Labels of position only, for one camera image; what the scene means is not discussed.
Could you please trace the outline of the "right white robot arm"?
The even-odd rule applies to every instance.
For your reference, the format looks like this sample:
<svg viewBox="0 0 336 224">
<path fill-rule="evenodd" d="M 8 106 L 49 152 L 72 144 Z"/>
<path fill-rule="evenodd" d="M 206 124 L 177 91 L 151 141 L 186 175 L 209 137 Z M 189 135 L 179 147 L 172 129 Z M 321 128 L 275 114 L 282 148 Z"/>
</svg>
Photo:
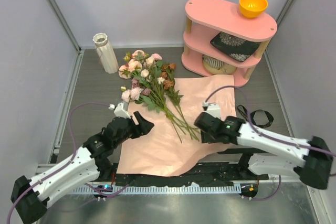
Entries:
<svg viewBox="0 0 336 224">
<path fill-rule="evenodd" d="M 272 154 L 274 160 L 270 162 L 251 158 L 240 163 L 237 173 L 242 179 L 250 179 L 255 174 L 275 174 L 298 177 L 315 189 L 328 187 L 334 153 L 320 137 L 311 140 L 287 137 L 256 128 L 234 116 L 221 120 L 207 112 L 202 112 L 194 125 L 211 142 L 249 146 Z"/>
</svg>

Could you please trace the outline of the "black ribbon with gold lettering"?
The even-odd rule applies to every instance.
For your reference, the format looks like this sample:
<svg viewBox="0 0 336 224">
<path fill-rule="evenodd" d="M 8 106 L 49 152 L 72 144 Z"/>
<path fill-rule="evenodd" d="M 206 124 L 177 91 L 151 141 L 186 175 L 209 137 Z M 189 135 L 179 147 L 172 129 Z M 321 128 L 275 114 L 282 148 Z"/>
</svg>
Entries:
<svg viewBox="0 0 336 224">
<path fill-rule="evenodd" d="M 237 111 L 246 121 L 248 120 L 248 115 L 250 116 L 251 122 L 253 125 L 260 128 L 268 128 L 274 122 L 274 117 L 268 111 L 258 109 L 252 112 L 248 112 L 248 110 L 243 105 L 237 106 Z"/>
</svg>

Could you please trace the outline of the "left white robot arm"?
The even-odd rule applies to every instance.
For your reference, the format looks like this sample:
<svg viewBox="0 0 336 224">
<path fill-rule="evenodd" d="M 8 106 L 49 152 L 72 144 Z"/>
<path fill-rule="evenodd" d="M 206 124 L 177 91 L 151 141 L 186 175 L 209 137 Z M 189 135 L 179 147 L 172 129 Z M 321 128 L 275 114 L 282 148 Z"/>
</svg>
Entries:
<svg viewBox="0 0 336 224">
<path fill-rule="evenodd" d="M 23 223 L 34 223 L 78 186 L 107 181 L 113 169 L 108 157 L 124 141 L 147 135 L 153 127 L 138 111 L 133 116 L 116 116 L 62 162 L 34 177 L 16 179 L 10 197 L 11 211 L 17 211 Z"/>
</svg>

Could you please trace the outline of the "pink artificial flower bouquet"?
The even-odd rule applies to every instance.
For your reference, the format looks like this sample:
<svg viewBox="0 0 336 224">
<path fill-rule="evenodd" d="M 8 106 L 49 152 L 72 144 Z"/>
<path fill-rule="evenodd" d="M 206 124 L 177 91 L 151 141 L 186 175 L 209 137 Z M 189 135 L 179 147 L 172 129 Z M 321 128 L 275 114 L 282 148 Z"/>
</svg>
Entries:
<svg viewBox="0 0 336 224">
<path fill-rule="evenodd" d="M 198 141 L 198 130 L 187 122 L 181 108 L 183 95 L 175 88 L 176 64 L 164 61 L 160 54 L 149 55 L 143 50 L 127 52 L 123 60 L 125 64 L 118 74 L 120 78 L 131 80 L 131 88 L 121 87 L 121 99 L 141 104 L 148 111 L 162 112 L 180 141 L 181 133 Z"/>
</svg>

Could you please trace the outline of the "pink wrapping paper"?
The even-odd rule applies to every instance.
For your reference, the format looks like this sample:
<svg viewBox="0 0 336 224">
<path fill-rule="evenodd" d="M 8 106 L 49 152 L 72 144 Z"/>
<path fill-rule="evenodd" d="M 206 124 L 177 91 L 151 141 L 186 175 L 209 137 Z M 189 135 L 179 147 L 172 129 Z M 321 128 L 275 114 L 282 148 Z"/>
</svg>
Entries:
<svg viewBox="0 0 336 224">
<path fill-rule="evenodd" d="M 180 106 L 183 116 L 178 114 L 171 101 L 166 104 L 179 120 L 186 120 L 190 126 L 202 112 L 205 100 L 217 103 L 221 118 L 225 119 L 236 114 L 233 84 L 234 78 L 229 75 L 177 78 L 175 88 L 182 95 Z M 119 174 L 177 176 L 187 172 L 205 156 L 231 147 L 223 143 L 203 144 L 200 131 L 196 131 L 195 140 L 191 139 L 189 132 L 173 125 L 164 112 L 148 111 L 133 102 L 129 104 L 128 111 L 138 111 L 154 127 L 149 134 L 128 139 L 121 145 Z"/>
</svg>

